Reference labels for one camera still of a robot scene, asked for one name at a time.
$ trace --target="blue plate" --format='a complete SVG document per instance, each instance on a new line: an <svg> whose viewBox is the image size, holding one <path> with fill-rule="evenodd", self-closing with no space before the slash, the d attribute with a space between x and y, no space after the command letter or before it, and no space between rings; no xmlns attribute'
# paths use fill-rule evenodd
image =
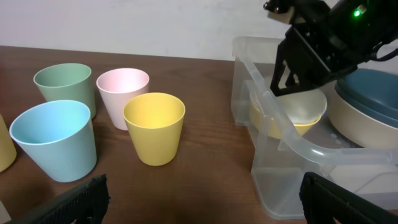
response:
<svg viewBox="0 0 398 224"><path fill-rule="evenodd" d="M337 81L356 101L387 117L398 119L398 76L370 69L358 69Z"/></svg>
<svg viewBox="0 0 398 224"><path fill-rule="evenodd" d="M363 105L356 99L354 99L351 95L347 94L340 86L339 83L336 83L335 85L335 90L337 94L340 95L340 97L345 100L348 104L353 106L355 109L359 110L360 112L368 115L369 117L376 119L380 122L383 122L384 124L387 124L389 126L398 128L398 120L394 118L390 118L380 112L377 112L375 110L372 110L371 108L368 108L367 106Z"/></svg>

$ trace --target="pink cup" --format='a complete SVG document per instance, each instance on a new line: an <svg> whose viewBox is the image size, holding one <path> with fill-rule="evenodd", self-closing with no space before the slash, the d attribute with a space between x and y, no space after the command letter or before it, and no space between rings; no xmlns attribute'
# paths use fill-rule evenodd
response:
<svg viewBox="0 0 398 224"><path fill-rule="evenodd" d="M113 125L127 130L123 108L135 96L148 92L149 76L134 68L119 68L100 75L97 86Z"/></svg>

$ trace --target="brown table surface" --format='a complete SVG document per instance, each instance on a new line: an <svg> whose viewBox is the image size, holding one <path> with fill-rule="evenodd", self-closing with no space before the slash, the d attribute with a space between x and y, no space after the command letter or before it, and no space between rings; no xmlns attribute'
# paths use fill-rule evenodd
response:
<svg viewBox="0 0 398 224"><path fill-rule="evenodd" d="M111 201L103 223L306 223L272 219L258 201L250 175L254 146L230 110L234 62L0 47L0 113L8 127L45 102L35 73L66 62L90 66L94 80L114 68L138 68L149 74L150 91L180 98L187 112L178 153L164 166L142 163L96 90L96 167L81 180L58 183L17 146L16 161L0 173L0 200L12 218L106 174Z"/></svg>

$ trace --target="green light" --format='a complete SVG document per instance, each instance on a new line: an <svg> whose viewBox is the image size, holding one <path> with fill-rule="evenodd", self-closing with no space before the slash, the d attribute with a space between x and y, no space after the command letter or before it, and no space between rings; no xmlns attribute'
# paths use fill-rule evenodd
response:
<svg viewBox="0 0 398 224"><path fill-rule="evenodd" d="M361 15L361 11L355 10L354 16L355 16L355 17L358 17L358 16L360 16L360 15Z"/></svg>

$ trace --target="clear plastic container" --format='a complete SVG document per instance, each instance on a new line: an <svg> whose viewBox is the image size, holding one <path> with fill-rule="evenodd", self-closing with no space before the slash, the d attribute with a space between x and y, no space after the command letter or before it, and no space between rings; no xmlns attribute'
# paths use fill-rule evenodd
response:
<svg viewBox="0 0 398 224"><path fill-rule="evenodd" d="M304 217L299 190L308 171L382 208L398 209L398 146L397 150L356 146L333 128L327 111L307 133L298 134L265 81L273 74L279 42L255 37L238 37L233 42L231 109L236 124L248 127L256 148L251 175L267 214L276 219ZM372 68L371 64L363 67ZM328 97L333 84L321 90ZM250 119L251 97L262 115L259 127ZM268 136L272 120L281 139Z"/></svg>

